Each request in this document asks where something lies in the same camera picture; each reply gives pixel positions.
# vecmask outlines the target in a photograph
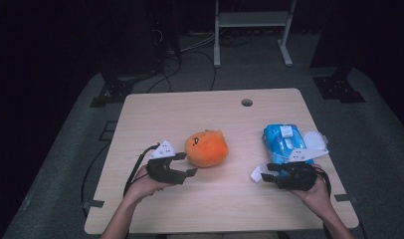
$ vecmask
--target wooden table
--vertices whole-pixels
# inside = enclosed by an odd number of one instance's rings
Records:
[[[242,100],[253,102],[244,107]],[[85,230],[101,234],[122,199],[138,156],[168,139],[177,152],[191,134],[220,129],[230,152],[217,166],[200,168],[183,185],[168,187],[139,203],[131,233],[237,232],[320,229],[321,221],[298,198],[272,183],[255,183],[250,175],[268,163],[262,141],[271,123],[294,123],[301,133],[316,126],[297,89],[130,95],[125,100]],[[147,163],[150,152],[143,163]],[[328,173],[331,200],[344,224],[358,224],[349,201],[337,202],[344,188],[328,155],[315,162]],[[186,159],[171,168],[193,167]]]

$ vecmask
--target human arm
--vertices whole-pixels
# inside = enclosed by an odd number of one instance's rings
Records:
[[[354,238],[336,214],[328,196],[323,178],[319,175],[309,191],[291,190],[317,217],[322,220],[333,239]]]
[[[120,238],[123,239],[130,226],[134,209],[137,204],[146,196],[152,195],[157,190],[173,184],[158,182],[147,175],[146,166],[139,169],[135,181],[130,185],[123,199],[111,217],[101,239]]]

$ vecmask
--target orange plush toy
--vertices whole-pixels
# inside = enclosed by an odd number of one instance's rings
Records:
[[[216,165],[226,158],[229,149],[220,130],[196,132],[185,143],[187,159],[198,167]]]

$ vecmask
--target shelf leg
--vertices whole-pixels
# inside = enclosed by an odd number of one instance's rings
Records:
[[[215,1],[215,43],[214,43],[214,66],[221,66],[221,55],[220,55],[220,9],[219,0]]]
[[[293,21],[293,16],[295,14],[296,2],[297,2],[297,0],[292,1],[292,4],[290,6],[289,15],[287,16],[287,20],[286,20],[286,27],[284,29],[283,39],[278,41],[280,51],[283,55],[283,59],[284,59],[284,62],[287,67],[291,67],[293,65],[293,61],[290,57],[289,51],[287,50],[286,43],[287,43],[287,39],[289,37],[290,27],[291,27],[292,21]]]

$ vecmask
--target white shelf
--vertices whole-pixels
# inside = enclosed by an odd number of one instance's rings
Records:
[[[220,13],[219,27],[286,26],[289,12]]]

